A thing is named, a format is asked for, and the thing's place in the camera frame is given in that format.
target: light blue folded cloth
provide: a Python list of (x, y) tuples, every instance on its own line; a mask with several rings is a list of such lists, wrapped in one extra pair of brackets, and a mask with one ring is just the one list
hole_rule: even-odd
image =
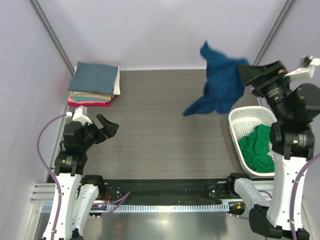
[(109, 100), (101, 99), (101, 98), (94, 98), (94, 97), (74, 97), (73, 101), (80, 102), (80, 101), (99, 101), (99, 102), (109, 102)]
[(68, 90), (95, 94), (113, 94), (117, 75), (117, 66), (79, 61)]

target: blue towel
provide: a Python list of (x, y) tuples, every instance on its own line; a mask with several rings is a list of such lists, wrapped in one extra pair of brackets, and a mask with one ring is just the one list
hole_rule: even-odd
[(113, 94), (117, 74), (117, 66), (79, 61), (68, 90), (95, 94)]
[(215, 110), (219, 114), (227, 114), (245, 91), (237, 65), (248, 65), (249, 62), (245, 58), (228, 58), (211, 49), (207, 42), (200, 49), (200, 54), (207, 61), (207, 81), (204, 84), (203, 96), (189, 106), (183, 115), (209, 114)]
[(99, 101), (99, 102), (109, 102), (109, 100), (101, 99), (101, 98), (94, 98), (94, 97), (74, 97), (73, 100), (75, 102), (80, 102), (80, 101)]

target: red folded cloth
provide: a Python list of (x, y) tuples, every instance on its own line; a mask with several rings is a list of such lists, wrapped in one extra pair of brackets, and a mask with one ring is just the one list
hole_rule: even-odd
[(70, 107), (80, 107), (80, 106), (85, 106), (85, 107), (93, 107), (93, 106), (95, 106), (95, 107), (108, 107), (108, 106), (110, 106), (110, 102), (108, 101), (108, 102), (105, 102), (105, 103), (81, 103), (81, 104), (79, 104), (79, 103), (75, 103), (75, 102), (68, 102), (68, 105), (70, 106)]

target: plastic basket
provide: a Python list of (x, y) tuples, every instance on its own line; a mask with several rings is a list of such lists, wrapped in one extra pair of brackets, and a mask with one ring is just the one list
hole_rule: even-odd
[[(274, 172), (260, 173), (250, 169), (244, 160), (238, 141), (242, 137), (248, 136), (251, 132), (253, 132), (257, 125), (264, 124), (271, 127), (271, 124), (275, 123), (276, 121), (277, 118), (273, 112), (263, 106), (239, 107), (230, 112), (229, 130), (232, 141), (236, 150), (236, 154), (240, 160), (241, 167), (248, 174), (259, 177), (273, 177), (275, 175)], [(271, 149), (272, 144), (269, 143), (268, 155), (271, 156), (272, 160), (274, 161), (274, 152)]]

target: reflective metal surface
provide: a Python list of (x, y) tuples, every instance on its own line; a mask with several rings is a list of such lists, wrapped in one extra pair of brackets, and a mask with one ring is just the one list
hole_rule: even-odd
[[(35, 240), (41, 239), (49, 219), (42, 213)], [(264, 240), (251, 231), (249, 221), (227, 213), (115, 214), (89, 218), (84, 240)]]

